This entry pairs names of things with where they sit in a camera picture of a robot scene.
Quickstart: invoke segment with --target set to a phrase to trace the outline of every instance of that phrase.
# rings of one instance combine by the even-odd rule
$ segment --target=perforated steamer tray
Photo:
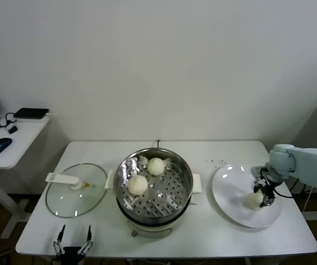
[[[135,213],[136,216],[146,218],[159,218],[181,210],[191,194],[191,184],[173,163],[166,162],[163,174],[154,176],[149,174],[146,167],[139,167],[136,174],[144,176],[148,187],[143,195],[132,195],[128,190],[129,179],[136,175],[127,172],[128,178],[120,184],[120,193],[117,195],[124,206]]]

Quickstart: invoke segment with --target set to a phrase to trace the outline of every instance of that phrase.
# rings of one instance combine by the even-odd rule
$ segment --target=floor
[[[30,200],[30,203],[28,205],[27,211],[31,212],[33,208],[35,207],[37,203],[37,198],[33,198]],[[300,198],[296,199],[296,202],[298,203],[299,207],[303,207],[305,203],[305,199]],[[307,210],[317,210],[317,199],[313,198],[310,200]],[[10,218],[10,213],[7,212],[4,207],[0,205],[0,234],[5,226],[5,224],[8,222]],[[317,221],[311,221],[308,222],[316,240],[317,240]],[[17,240],[19,236],[21,235],[25,224],[18,224],[16,229],[14,230],[12,237],[9,239],[1,239],[0,238],[0,251],[3,251],[5,249],[13,249],[15,248],[15,245],[17,243]],[[9,254],[9,258],[11,260],[11,263],[9,264],[26,264],[26,265],[42,265],[42,264],[49,264],[45,261],[43,261],[40,257],[32,257],[32,256],[22,256],[17,254],[15,251],[12,251]],[[252,264],[256,264],[258,261],[260,261],[259,258],[252,259]],[[150,265],[153,264],[153,261],[135,261],[134,265]],[[210,259],[208,261],[204,260],[175,260],[173,264],[176,263],[178,265],[180,264],[192,264],[192,265],[244,265],[245,262],[243,259]],[[126,260],[124,259],[87,259],[85,260],[85,265],[113,265],[113,264],[123,264],[126,265]],[[282,262],[282,265],[291,265],[291,264],[304,264],[304,265],[316,265],[317,264],[317,253],[312,255],[302,255],[302,256],[293,256],[289,257],[287,260]]]

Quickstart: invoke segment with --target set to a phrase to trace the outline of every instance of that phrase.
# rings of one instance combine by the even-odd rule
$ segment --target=white side table
[[[46,116],[38,121],[17,122],[18,131],[9,134],[4,128],[0,128],[0,138],[8,137],[13,142],[4,151],[0,153],[0,169],[10,169],[14,167],[27,149],[48,123],[49,118]],[[1,124],[5,123],[5,119],[0,120]],[[8,239],[14,230],[17,222],[27,222],[30,214],[23,210],[28,204],[28,200],[23,199],[19,205],[8,196],[8,194],[0,187],[0,203],[12,213],[9,223],[1,234],[2,239]]]

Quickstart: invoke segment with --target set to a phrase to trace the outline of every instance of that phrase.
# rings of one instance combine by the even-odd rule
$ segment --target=white table
[[[13,139],[11,145],[0,153],[0,169],[10,169],[14,167],[48,121],[49,118],[44,117],[41,120],[17,122],[18,130],[13,134],[9,134],[5,128],[0,128],[0,138],[8,137]],[[5,119],[1,119],[0,124],[5,124]],[[0,187],[0,203],[13,214],[1,234],[1,238],[7,239],[10,237],[17,222],[28,221],[30,214],[25,213],[23,210],[26,207],[28,200],[23,199],[19,205],[17,205]]]
[[[78,163],[95,163],[108,173],[127,155],[155,142],[72,142],[55,172]],[[250,229],[231,221],[219,210],[211,193],[210,181],[221,165],[243,163],[263,165],[268,154],[257,141],[160,142],[160,147],[176,151],[199,173],[203,193],[198,205],[190,205],[180,225],[161,239],[132,237],[113,192],[107,194],[89,213],[73,219],[58,218],[48,211],[44,190],[17,245],[18,253],[54,256],[52,242],[65,224],[63,246],[82,246],[88,226],[94,246],[88,257],[109,258],[223,258],[279,256],[313,253],[317,242],[293,199],[282,198],[282,214],[269,228]],[[283,184],[280,189],[290,195]]]

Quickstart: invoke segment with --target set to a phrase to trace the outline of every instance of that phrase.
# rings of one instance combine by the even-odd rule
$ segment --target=glass lid
[[[69,184],[52,183],[46,194],[46,205],[54,215],[71,218],[91,211],[105,195],[105,171],[90,163],[74,165],[62,172],[78,177],[82,185],[73,189]]]

